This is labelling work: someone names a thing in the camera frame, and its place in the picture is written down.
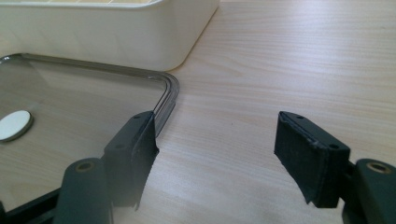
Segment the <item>wood grain surface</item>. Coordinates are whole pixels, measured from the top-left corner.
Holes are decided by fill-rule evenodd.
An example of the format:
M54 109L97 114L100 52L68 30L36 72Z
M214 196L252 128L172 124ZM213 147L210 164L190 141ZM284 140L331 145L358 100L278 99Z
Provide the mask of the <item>wood grain surface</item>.
M353 162L396 165L394 1L222 2L169 73L180 94L161 152L139 210L116 209L116 223L343 223L342 201L307 205L274 155L281 110L350 146Z

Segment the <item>cream plastic box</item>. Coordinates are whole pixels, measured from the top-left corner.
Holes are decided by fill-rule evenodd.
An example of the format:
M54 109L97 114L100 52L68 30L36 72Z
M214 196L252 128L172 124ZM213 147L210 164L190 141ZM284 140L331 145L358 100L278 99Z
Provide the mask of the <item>cream plastic box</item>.
M32 53L167 71L183 63L219 0L6 0L0 56Z

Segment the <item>screw hole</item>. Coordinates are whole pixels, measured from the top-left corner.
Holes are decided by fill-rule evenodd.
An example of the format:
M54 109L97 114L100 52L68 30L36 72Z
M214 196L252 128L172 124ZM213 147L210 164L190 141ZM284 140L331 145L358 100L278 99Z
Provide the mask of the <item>screw hole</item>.
M372 171L375 171L375 172L383 174L383 175L388 175L388 174L390 174L392 172L388 168L387 165L384 165L384 164L379 163L379 162L374 162L374 161L368 162L367 163L367 167L369 169L371 169Z
M329 144L329 147L330 147L330 148L333 148L333 149L338 149L338 148L340 148L340 147L337 146L336 144Z
M76 171L79 173L84 173L87 172L89 170L91 170L95 165L93 164L93 162L91 161L84 161L82 163L80 163L77 167L76 167Z

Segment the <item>black clamp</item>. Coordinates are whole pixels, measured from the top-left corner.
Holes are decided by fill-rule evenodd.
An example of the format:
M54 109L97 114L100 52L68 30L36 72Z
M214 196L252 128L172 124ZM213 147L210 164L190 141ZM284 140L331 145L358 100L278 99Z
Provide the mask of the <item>black clamp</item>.
M346 224L396 223L396 169L382 161L349 162L350 149L300 115L280 112L275 154L307 203L334 208L345 201Z

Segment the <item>white container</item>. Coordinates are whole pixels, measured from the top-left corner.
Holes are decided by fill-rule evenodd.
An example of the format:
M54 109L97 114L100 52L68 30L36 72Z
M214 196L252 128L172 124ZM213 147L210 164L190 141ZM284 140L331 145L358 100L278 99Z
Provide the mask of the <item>white container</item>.
M32 53L167 71L187 57L219 0L6 0L0 56Z

